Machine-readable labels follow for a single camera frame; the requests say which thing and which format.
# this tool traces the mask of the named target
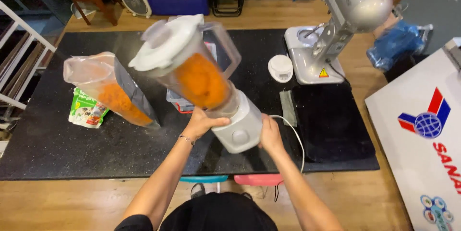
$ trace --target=white blender lid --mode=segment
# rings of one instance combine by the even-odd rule
[[[172,59],[189,43],[203,14],[178,17],[170,22],[158,21],[150,26],[141,39],[144,44],[128,64],[137,71],[166,68]]]

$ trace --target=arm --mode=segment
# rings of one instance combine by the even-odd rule
[[[272,157],[303,230],[343,230],[331,210],[315,194],[285,151],[277,122],[263,114],[261,144]]]
[[[208,118],[203,110],[195,107],[189,124],[182,135],[195,141],[211,127],[224,126],[229,123],[228,118]],[[176,141],[165,160],[128,205],[123,219],[142,214],[149,217],[154,230],[160,226],[192,147],[191,141],[187,141],[184,137]]]

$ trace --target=blender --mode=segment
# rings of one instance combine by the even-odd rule
[[[231,63],[222,71],[203,42],[211,30]],[[229,153],[237,154],[260,142],[261,111],[227,79],[242,60],[220,23],[203,23],[203,14],[158,21],[142,35],[144,42],[128,64],[147,77],[202,108],[210,118],[231,123],[211,130]]]

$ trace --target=person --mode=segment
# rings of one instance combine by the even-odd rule
[[[309,187],[285,151],[277,122],[266,114],[262,115],[262,122],[259,147],[268,152],[282,175],[301,228],[342,230],[335,215]],[[193,149],[193,142],[211,127],[229,123],[228,118],[208,118],[203,110],[195,107],[170,153],[135,195],[115,231],[153,231],[159,227],[161,231],[277,230],[275,223],[249,194],[224,192],[205,195],[203,185],[201,190],[193,193],[191,200],[173,210],[160,225]]]

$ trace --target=hand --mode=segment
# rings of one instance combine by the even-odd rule
[[[262,114],[261,143],[259,148],[264,148],[269,154],[285,151],[282,137],[280,136],[279,125],[267,114]]]
[[[228,118],[209,118],[202,109],[195,106],[192,117],[182,134],[195,141],[205,134],[205,132],[207,132],[211,127],[225,126],[230,123],[231,120]]]

